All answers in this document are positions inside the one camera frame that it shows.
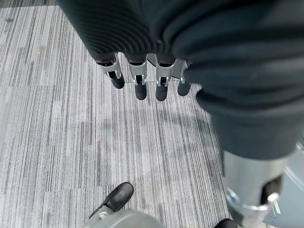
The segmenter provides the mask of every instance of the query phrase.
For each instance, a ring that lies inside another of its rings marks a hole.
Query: robotic hand
[[[262,221],[304,123],[304,1],[58,3],[116,88],[124,78],[114,53],[126,54],[138,99],[146,97],[147,53],[160,60],[158,100],[167,96],[175,58],[191,63],[181,86],[203,87],[197,101],[212,115],[223,151],[229,211],[244,227]]]

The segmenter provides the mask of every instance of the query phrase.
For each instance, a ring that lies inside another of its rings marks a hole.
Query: gray carpet
[[[135,186],[126,207],[168,228],[229,217],[198,86],[179,97],[172,81],[158,102],[149,64],[148,97],[138,101],[123,55],[127,83],[117,90],[58,6],[0,3],[1,228],[79,228],[123,181]]]

